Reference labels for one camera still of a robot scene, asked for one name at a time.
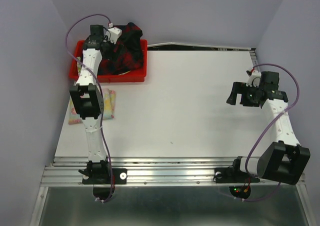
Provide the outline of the aluminium right side rail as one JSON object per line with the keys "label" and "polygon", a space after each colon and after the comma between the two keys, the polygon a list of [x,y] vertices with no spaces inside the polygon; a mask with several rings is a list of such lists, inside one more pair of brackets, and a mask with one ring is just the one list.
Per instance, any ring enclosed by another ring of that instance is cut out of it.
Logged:
{"label": "aluminium right side rail", "polygon": [[250,54],[250,58],[251,58],[252,64],[254,66],[256,66],[258,64],[258,58],[257,58],[257,55],[256,55],[256,49],[255,48],[251,48],[249,50],[249,54]]}

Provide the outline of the red plastic bin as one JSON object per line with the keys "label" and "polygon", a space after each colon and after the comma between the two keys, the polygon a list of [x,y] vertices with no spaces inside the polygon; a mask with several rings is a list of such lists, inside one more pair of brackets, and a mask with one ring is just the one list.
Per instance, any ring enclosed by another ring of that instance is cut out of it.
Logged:
{"label": "red plastic bin", "polygon": [[[80,40],[77,42],[74,56],[80,57],[82,56],[82,49],[84,40]],[[141,83],[145,81],[145,77],[147,75],[147,55],[148,55],[148,41],[146,39],[140,40],[140,46],[143,53],[143,66],[142,68],[129,71],[125,74],[119,74],[119,75],[98,75],[98,80],[101,83]],[[68,77],[71,80],[77,81],[79,78],[78,75],[78,68],[77,68],[77,62],[73,59],[71,62],[71,66],[69,69]]]}

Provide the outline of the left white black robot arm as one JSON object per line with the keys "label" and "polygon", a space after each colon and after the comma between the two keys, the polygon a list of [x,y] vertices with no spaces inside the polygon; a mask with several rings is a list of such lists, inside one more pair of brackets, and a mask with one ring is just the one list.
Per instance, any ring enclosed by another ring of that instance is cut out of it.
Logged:
{"label": "left white black robot arm", "polygon": [[114,176],[110,152],[103,133],[104,94],[98,81],[98,70],[103,56],[111,56],[122,30],[110,25],[91,25],[84,41],[80,74],[69,93],[76,113],[84,125],[88,162],[80,170],[83,184],[113,184]]}

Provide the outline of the pastel floral folded skirt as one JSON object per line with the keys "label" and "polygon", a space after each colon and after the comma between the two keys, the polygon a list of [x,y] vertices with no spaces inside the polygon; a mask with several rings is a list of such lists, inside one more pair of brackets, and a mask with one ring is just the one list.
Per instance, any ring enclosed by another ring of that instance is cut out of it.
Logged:
{"label": "pastel floral folded skirt", "polygon": [[[114,90],[108,89],[106,87],[102,88],[103,99],[104,99],[104,111],[103,120],[111,120],[115,116],[115,106],[116,106],[116,92]],[[72,99],[69,100],[69,118],[68,124],[81,124],[82,119],[79,114],[76,113]]]}

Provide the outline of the aluminium front rail frame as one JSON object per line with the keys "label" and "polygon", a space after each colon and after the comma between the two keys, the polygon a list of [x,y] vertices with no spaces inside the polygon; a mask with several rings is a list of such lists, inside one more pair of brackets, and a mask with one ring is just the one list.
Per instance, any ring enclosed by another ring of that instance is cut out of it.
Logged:
{"label": "aluminium front rail frame", "polygon": [[312,226],[305,181],[251,185],[247,202],[214,182],[215,168],[230,157],[116,157],[127,182],[110,202],[82,183],[84,157],[56,156],[46,166],[32,212],[32,226]]}

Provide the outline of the red navy plaid skirt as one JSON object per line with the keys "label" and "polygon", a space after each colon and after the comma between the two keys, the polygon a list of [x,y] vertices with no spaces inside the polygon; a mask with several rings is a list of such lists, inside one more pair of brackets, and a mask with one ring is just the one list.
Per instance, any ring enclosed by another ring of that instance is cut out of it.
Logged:
{"label": "red navy plaid skirt", "polygon": [[133,22],[116,25],[122,35],[116,42],[113,53],[102,53],[98,75],[122,75],[142,68],[144,59],[141,49],[143,31]]}

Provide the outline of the lemon print skirt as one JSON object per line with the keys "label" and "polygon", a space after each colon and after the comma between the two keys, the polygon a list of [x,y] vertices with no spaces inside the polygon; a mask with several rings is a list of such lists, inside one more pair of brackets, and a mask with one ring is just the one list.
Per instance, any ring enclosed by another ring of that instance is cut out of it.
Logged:
{"label": "lemon print skirt", "polygon": [[81,74],[81,70],[82,70],[82,57],[81,56],[78,56],[77,57],[77,61],[76,61],[76,68],[77,68],[77,75],[80,76]]}

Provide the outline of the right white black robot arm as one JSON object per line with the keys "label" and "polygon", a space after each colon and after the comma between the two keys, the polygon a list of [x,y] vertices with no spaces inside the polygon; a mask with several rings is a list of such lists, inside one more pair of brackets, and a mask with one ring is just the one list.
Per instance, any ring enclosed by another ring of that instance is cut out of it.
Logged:
{"label": "right white black robot arm", "polygon": [[240,95],[244,107],[259,107],[271,125],[271,143],[259,158],[237,157],[230,168],[231,178],[242,181],[247,176],[295,185],[311,156],[295,136],[287,111],[288,97],[279,90],[279,73],[272,71],[249,73],[247,82],[234,82],[227,104],[235,105]]}

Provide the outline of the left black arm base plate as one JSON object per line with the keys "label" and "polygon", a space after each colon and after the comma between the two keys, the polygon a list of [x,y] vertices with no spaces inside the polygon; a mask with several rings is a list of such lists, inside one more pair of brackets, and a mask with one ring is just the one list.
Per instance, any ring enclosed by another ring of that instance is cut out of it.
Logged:
{"label": "left black arm base plate", "polygon": [[91,176],[82,175],[83,185],[125,185],[127,183],[127,169],[113,168],[111,175],[106,172],[93,172]]}

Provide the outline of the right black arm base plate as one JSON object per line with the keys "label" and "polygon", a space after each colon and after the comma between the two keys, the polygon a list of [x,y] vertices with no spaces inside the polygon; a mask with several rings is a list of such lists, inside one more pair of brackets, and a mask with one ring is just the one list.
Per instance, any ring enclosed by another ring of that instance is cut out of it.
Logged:
{"label": "right black arm base plate", "polygon": [[231,183],[259,183],[259,178],[253,178],[242,171],[235,171],[231,167],[216,167],[214,181],[218,184]]}

